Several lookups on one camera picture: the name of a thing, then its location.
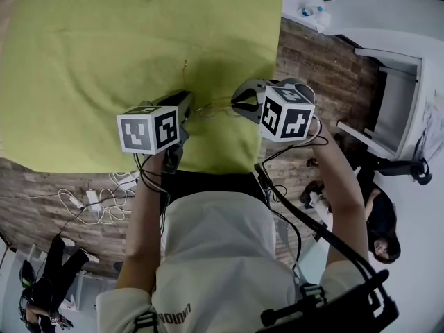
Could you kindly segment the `person's white t-shirt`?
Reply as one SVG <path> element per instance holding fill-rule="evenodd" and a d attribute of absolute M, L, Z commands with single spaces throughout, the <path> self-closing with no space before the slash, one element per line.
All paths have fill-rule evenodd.
<path fill-rule="evenodd" d="M 275 224 L 256 198 L 203 192 L 166 211 L 150 293 L 124 288 L 96 300 L 99 333 L 252 333 L 261 313 L 302 298 L 275 256 Z"/>

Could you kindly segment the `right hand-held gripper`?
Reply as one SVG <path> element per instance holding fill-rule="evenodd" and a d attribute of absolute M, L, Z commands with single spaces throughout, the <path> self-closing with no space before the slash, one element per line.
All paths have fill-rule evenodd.
<path fill-rule="evenodd" d="M 252 97 L 259 101 L 263 93 L 260 116 L 260 104 L 245 101 Z M 275 85 L 264 79 L 249 79 L 235 90 L 231 106 L 241 117 L 259 124 L 259 134 L 264 139 L 293 142 L 306 139 L 314 115 L 314 99 L 312 88 L 295 78 Z"/>

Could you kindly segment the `black chest pack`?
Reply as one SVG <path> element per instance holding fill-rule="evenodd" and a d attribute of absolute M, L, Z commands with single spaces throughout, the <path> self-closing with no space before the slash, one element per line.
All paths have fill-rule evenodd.
<path fill-rule="evenodd" d="M 387 270 L 374 273 L 331 301 L 321 286 L 304 284 L 297 303 L 261 313 L 256 333 L 380 333 L 399 316 L 383 286 L 388 277 Z"/>

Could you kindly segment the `white desk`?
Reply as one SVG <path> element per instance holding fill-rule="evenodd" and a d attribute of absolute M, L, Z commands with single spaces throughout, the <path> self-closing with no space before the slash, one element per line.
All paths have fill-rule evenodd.
<path fill-rule="evenodd" d="M 355 49 L 372 57 L 386 77 L 381 106 L 372 130 L 359 132 L 343 122 L 337 127 L 368 146 L 368 151 L 390 160 L 412 160 L 425 127 L 425 110 L 439 89 L 438 67 L 431 60 L 376 49 Z"/>

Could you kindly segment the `crumpled white tissue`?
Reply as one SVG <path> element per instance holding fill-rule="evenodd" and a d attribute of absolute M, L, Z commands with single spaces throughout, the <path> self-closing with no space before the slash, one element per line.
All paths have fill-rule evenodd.
<path fill-rule="evenodd" d="M 330 25 L 331 15 L 325 10 L 318 10 L 314 15 L 316 30 L 322 33 Z"/>

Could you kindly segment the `white shelf unit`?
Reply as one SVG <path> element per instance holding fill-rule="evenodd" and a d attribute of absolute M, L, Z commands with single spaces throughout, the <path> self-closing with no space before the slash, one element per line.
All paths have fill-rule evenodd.
<path fill-rule="evenodd" d="M 81 270 L 70 286 L 61 308 L 74 312 L 90 312 L 96 309 L 96 297 L 115 285 L 114 277 L 93 275 Z"/>

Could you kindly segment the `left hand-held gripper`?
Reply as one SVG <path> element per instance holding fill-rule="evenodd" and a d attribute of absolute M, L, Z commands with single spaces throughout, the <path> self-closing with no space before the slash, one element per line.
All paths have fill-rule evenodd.
<path fill-rule="evenodd" d="M 117 115 L 122 151 L 136 155 L 164 154 L 162 171 L 176 172 L 188 139 L 184 123 L 190 118 L 194 94 L 181 90 L 132 107 Z"/>

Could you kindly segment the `person's left forearm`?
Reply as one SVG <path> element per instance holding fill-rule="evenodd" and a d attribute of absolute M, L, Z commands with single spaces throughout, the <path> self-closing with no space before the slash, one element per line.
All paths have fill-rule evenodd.
<path fill-rule="evenodd" d="M 139 181 L 126 233 L 126 255 L 116 288 L 150 293 L 160 265 L 160 193 Z"/>

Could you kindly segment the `white power adapter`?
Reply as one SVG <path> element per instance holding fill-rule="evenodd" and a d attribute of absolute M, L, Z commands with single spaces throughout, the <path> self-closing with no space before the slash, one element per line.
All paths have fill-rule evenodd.
<path fill-rule="evenodd" d="M 139 173 L 134 171 L 132 173 L 126 173 L 124 175 L 116 175 L 117 184 L 120 189 L 129 191 L 137 185 Z"/>

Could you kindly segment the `green tablecloth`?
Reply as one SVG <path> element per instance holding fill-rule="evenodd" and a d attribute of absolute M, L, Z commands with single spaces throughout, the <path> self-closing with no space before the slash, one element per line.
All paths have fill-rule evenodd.
<path fill-rule="evenodd" d="M 181 169 L 250 171 L 258 127 L 221 111 L 271 79 L 282 0 L 15 0 L 0 50 L 0 142 L 34 171 L 129 172 L 117 116 L 180 90 L 195 96 Z"/>

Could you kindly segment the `clear-framed eyeglasses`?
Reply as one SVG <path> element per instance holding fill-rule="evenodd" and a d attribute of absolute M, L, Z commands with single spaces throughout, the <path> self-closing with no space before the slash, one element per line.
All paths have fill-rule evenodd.
<path fill-rule="evenodd" d="M 225 114 L 238 119 L 232 106 L 232 95 L 240 85 L 235 66 L 220 60 L 185 59 L 182 65 L 182 84 L 192 94 L 191 106 L 201 119 Z"/>

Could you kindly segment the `person's black trousers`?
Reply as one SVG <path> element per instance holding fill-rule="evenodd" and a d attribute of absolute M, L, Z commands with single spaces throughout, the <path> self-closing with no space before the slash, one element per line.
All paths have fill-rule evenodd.
<path fill-rule="evenodd" d="M 239 192 L 267 204 L 253 173 L 213 175 L 177 170 L 174 174 L 163 173 L 161 185 L 170 193 L 171 202 L 201 192 Z"/>

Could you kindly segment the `white power strip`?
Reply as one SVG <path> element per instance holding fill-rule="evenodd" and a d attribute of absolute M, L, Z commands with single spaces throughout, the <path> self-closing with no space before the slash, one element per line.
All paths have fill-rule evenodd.
<path fill-rule="evenodd" d="M 99 202 L 99 197 L 96 190 L 88 189 L 86 195 L 89 201 L 89 210 L 94 212 L 100 212 L 102 207 Z"/>

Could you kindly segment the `person's right forearm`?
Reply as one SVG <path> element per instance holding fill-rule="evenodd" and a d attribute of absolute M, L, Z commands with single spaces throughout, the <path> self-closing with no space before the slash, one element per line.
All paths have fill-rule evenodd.
<path fill-rule="evenodd" d="M 312 121 L 309 132 L 327 144 L 313 146 L 327 200 L 332 209 L 332 233 L 364 259 L 368 259 L 366 211 L 356 176 L 345 155 L 325 126 Z"/>

